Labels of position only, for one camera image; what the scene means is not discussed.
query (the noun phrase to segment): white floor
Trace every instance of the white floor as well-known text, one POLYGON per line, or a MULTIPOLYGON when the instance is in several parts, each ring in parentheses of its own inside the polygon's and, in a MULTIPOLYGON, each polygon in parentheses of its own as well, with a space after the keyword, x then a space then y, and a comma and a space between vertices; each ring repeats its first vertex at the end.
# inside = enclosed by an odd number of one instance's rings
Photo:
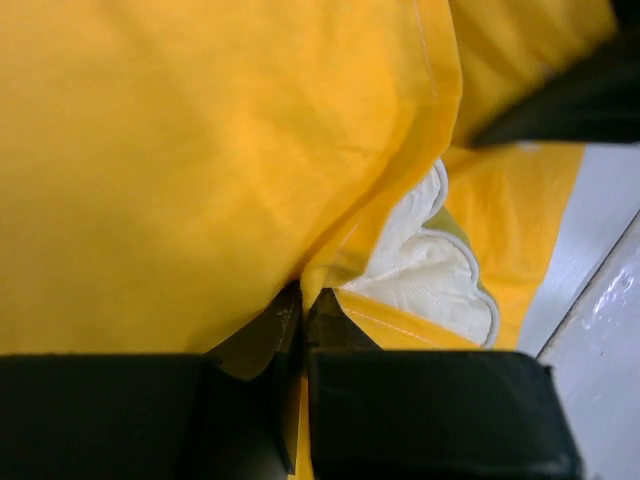
POLYGON ((591 149, 520 341, 554 367, 588 478, 640 478, 639 210, 640 148, 591 149))
POLYGON ((540 353, 639 210, 640 146, 589 147, 519 350, 540 353))

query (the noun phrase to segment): yellow fabric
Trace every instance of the yellow fabric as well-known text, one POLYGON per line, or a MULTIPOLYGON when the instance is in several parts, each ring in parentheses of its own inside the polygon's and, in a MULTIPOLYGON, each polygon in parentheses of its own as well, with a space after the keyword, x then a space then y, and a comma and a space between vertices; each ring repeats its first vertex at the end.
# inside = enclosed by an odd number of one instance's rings
POLYGON ((309 305, 450 141, 445 0, 0 16, 2 353, 204 351, 301 274, 309 305))
POLYGON ((464 93, 446 206, 469 236, 498 302, 496 347, 515 347, 544 279, 583 157, 582 145, 464 149, 469 135, 611 36, 608 0, 451 0, 464 93))
POLYGON ((338 290, 337 298, 347 315, 384 349, 474 349, 477 346, 434 323, 407 312, 338 290))

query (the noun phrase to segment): white lining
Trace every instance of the white lining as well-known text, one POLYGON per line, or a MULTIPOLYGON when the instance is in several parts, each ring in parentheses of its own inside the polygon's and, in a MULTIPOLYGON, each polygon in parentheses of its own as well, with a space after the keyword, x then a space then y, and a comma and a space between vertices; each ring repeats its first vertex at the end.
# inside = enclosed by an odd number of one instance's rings
POLYGON ((394 207, 365 273, 342 288, 428 318, 489 348, 498 334, 499 311, 478 287, 477 260, 455 235, 422 226, 443 207, 447 192, 447 172, 437 160, 394 207))

